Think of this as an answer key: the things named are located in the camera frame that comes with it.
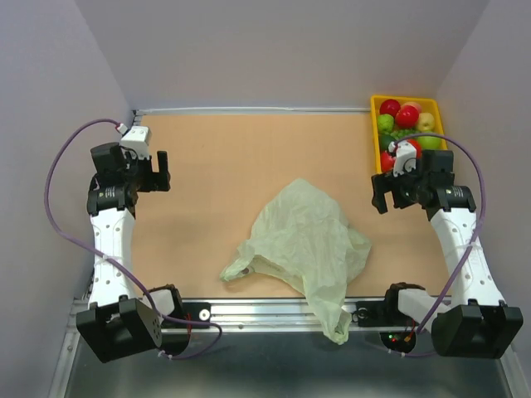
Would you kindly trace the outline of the red apple front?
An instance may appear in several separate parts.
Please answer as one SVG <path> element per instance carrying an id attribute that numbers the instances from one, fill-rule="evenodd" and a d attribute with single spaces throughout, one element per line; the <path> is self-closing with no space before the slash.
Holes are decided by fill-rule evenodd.
<path id="1" fill-rule="evenodd" d="M 380 165 L 382 173 L 391 172 L 394 168 L 396 157 L 394 153 L 383 151 L 380 153 Z"/>

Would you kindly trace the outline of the light green plastic bag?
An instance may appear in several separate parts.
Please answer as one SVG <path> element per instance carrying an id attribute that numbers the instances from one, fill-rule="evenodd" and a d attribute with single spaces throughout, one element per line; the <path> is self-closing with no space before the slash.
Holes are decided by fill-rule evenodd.
<path id="1" fill-rule="evenodd" d="M 306 180 L 284 187 L 259 213 L 248 239 L 220 274 L 223 282 L 264 274 L 303 294 L 331 342 L 348 341 L 348 285 L 364 270 L 372 243 L 339 203 Z"/>

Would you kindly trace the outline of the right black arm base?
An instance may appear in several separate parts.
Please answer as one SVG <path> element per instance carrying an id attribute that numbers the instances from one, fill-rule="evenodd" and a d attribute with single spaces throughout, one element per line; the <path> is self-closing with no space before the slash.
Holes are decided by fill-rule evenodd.
<path id="1" fill-rule="evenodd" d="M 356 302 L 353 316 L 362 331 L 378 329 L 378 337 L 368 342 L 378 349 L 400 357 L 424 358 L 434 352 L 418 352 L 416 321 L 396 309 L 389 308 L 384 300 L 363 300 Z"/>

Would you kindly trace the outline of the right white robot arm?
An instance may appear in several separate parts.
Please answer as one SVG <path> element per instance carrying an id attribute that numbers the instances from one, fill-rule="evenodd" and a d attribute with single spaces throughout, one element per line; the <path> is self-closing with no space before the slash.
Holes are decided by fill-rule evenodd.
<path id="1" fill-rule="evenodd" d="M 392 170 L 372 178 L 372 204 L 387 212 L 386 193 L 403 209 L 419 205 L 441 245 L 449 279 L 443 289 L 451 296 L 434 298 L 415 284 L 393 284 L 382 302 L 390 323 L 411 318 L 419 331 L 431 334 L 443 357 L 501 358 L 524 324 L 521 310 L 510 307 L 497 288 L 478 238 L 481 214 L 468 187 L 457 186 L 453 153 L 425 150 L 409 143 L 390 146 Z"/>

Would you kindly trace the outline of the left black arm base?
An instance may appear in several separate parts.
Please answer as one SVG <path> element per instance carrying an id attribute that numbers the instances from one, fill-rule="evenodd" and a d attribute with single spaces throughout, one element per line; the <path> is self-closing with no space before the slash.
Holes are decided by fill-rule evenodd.
<path id="1" fill-rule="evenodd" d="M 208 349 L 208 342 L 201 342 L 202 332 L 209 331 L 211 304 L 208 302 L 184 302 L 181 308 L 168 300 L 157 303 L 158 310 L 169 317 L 180 318 L 189 323 L 173 323 L 164 317 L 161 324 L 162 343 L 158 348 L 158 357 L 175 360 L 193 359 Z"/>

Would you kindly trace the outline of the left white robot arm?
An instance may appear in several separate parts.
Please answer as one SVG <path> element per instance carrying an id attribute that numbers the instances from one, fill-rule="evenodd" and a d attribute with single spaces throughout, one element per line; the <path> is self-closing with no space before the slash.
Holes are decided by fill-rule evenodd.
<path id="1" fill-rule="evenodd" d="M 188 347 L 190 337 L 164 336 L 162 327 L 182 322 L 183 304 L 165 298 L 154 312 L 125 275 L 132 269 L 138 194 L 169 190 L 168 155 L 157 153 L 158 170 L 154 171 L 150 158 L 141 158 L 119 143 L 99 145 L 90 154 L 95 175 L 90 182 L 87 212 L 98 253 L 88 308 L 76 316 L 78 332 L 103 363 L 155 348 L 177 356 Z"/>

